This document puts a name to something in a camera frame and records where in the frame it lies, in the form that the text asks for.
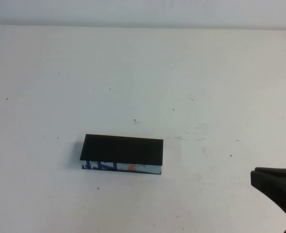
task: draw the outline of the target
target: white table surface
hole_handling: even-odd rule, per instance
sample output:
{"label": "white table surface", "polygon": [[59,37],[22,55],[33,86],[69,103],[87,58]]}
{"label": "white table surface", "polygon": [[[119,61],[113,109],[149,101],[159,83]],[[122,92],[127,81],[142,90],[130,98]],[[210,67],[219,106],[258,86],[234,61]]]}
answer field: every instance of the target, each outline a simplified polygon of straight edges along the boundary
{"label": "white table surface", "polygon": [[[86,133],[163,138],[162,175],[82,170]],[[0,233],[283,232],[256,166],[286,168],[286,31],[0,26]]]}

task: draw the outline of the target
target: black box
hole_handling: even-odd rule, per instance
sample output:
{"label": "black box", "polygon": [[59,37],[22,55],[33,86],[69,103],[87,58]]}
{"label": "black box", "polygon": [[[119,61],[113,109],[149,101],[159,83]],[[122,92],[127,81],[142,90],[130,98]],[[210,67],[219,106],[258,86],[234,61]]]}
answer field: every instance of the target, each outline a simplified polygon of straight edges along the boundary
{"label": "black box", "polygon": [[86,134],[83,169],[161,174],[163,140]]}

